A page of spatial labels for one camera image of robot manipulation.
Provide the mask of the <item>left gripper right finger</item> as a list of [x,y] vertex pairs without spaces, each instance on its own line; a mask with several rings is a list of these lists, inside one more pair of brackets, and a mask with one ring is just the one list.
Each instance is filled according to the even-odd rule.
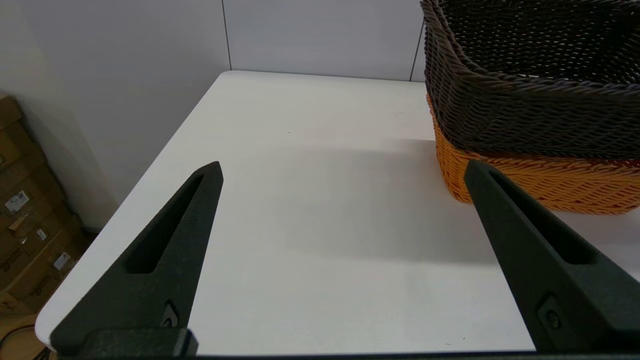
[[637,354],[640,285],[505,174],[464,182],[519,314],[542,354]]

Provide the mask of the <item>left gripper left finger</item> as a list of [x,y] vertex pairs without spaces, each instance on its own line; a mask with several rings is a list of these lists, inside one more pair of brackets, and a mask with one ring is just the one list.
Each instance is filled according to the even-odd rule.
[[194,357],[188,324],[224,177],[192,173],[51,333],[60,357]]

